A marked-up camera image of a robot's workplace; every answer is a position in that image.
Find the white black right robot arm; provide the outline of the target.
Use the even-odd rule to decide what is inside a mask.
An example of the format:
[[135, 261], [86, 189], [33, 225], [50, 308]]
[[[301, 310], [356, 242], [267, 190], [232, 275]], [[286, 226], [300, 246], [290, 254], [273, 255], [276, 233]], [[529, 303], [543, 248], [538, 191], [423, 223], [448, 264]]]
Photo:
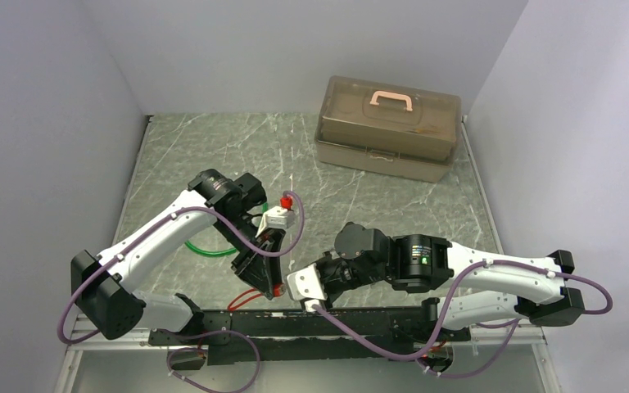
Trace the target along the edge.
[[347, 223], [334, 252], [314, 263], [325, 307], [344, 292], [376, 282], [395, 291], [423, 294], [468, 288], [470, 295], [446, 295], [419, 316], [419, 331], [437, 340], [449, 330], [497, 319], [525, 318], [542, 327], [574, 324], [586, 311], [580, 290], [567, 285], [572, 254], [523, 258], [479, 251], [442, 237], [389, 237], [376, 228]]

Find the red cable lock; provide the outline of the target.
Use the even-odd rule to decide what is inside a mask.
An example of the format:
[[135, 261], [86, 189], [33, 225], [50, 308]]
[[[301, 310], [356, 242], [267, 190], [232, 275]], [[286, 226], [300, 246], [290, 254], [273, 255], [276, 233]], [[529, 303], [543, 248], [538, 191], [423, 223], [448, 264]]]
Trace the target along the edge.
[[[284, 284], [278, 284], [274, 287], [274, 296], [276, 298], [283, 296], [285, 293], [286, 293], [286, 289], [285, 289]], [[226, 310], [229, 312], [236, 311], [242, 308], [243, 306], [249, 304], [250, 302], [256, 299], [262, 298], [262, 297], [265, 297], [265, 295], [257, 291], [256, 289], [246, 290], [243, 293], [237, 295], [235, 298], [233, 298], [226, 306]]]

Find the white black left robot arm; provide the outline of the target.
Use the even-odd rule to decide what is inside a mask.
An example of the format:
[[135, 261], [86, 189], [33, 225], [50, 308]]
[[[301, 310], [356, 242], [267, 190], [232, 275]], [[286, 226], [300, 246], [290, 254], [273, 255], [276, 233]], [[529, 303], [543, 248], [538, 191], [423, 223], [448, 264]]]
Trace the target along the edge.
[[280, 258], [286, 231], [303, 218], [301, 200], [285, 191], [278, 205], [258, 215], [267, 202], [259, 179], [249, 173], [232, 180], [215, 169], [200, 172], [186, 189], [135, 233], [103, 251], [81, 251], [70, 263], [76, 306], [107, 340], [134, 328], [159, 328], [181, 343], [196, 341], [204, 330], [200, 307], [183, 294], [160, 296], [140, 290], [143, 279], [171, 253], [203, 230], [215, 228], [236, 250], [235, 275], [266, 299], [284, 293]]

